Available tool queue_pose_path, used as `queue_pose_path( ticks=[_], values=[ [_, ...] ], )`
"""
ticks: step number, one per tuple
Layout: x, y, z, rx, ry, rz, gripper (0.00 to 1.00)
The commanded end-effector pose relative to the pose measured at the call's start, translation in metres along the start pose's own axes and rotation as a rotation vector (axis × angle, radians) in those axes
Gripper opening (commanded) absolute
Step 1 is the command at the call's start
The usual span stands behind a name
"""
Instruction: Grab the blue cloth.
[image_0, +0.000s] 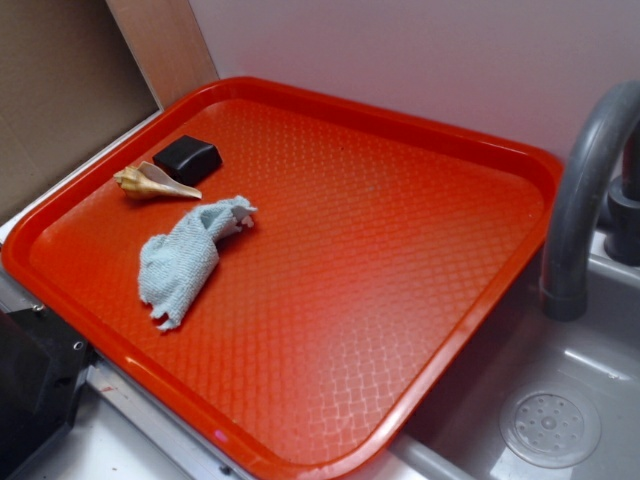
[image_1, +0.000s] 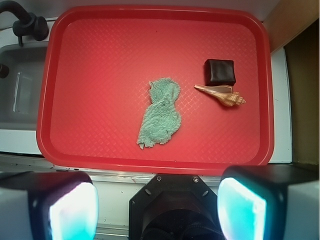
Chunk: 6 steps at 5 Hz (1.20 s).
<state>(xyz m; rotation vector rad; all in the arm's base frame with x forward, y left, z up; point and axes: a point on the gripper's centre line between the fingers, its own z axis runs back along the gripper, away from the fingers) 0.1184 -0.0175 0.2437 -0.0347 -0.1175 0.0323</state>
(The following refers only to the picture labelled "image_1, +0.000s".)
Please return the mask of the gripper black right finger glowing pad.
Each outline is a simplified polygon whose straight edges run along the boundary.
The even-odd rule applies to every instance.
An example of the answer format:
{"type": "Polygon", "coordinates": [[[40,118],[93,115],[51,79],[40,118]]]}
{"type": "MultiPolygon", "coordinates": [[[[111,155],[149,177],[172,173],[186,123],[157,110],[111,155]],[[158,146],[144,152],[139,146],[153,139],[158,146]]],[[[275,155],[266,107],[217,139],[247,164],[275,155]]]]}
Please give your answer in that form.
{"type": "Polygon", "coordinates": [[[230,166],[218,187],[217,214],[227,240],[318,240],[319,166],[230,166]]]}

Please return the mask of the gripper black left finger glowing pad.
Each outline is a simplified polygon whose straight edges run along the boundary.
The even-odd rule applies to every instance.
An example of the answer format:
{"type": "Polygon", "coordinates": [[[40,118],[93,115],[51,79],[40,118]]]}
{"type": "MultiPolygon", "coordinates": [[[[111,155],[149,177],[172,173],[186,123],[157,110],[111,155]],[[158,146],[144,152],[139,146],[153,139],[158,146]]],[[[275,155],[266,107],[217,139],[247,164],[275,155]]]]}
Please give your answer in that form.
{"type": "Polygon", "coordinates": [[[90,176],[76,172],[2,172],[2,240],[92,240],[99,196],[90,176]]]}

